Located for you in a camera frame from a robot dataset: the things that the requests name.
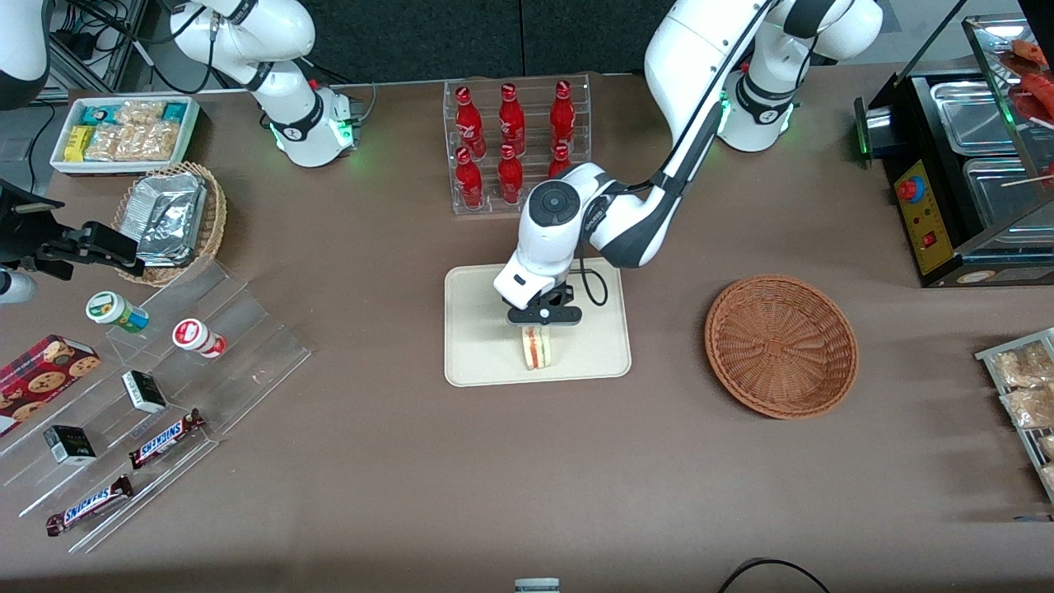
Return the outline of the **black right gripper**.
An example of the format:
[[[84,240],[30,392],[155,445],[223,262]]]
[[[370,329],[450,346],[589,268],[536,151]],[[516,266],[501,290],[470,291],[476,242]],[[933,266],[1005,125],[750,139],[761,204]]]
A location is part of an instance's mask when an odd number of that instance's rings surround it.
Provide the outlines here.
[[[147,263],[137,256],[138,241],[101,222],[86,222],[79,231],[56,221],[50,211],[63,203],[38,198],[1,181],[1,263],[71,281],[74,264],[117,268],[141,278]]]

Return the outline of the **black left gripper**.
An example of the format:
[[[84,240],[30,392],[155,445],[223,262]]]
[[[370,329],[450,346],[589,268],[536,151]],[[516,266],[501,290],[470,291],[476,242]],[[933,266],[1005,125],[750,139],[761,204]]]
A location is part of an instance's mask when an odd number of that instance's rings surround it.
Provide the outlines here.
[[[582,320],[580,307],[573,307],[575,288],[569,284],[553,286],[549,292],[539,293],[528,301],[527,307],[511,307],[506,320],[512,327],[520,327],[520,337],[529,338],[528,327],[551,327],[551,343],[565,343],[565,327],[573,327]]]

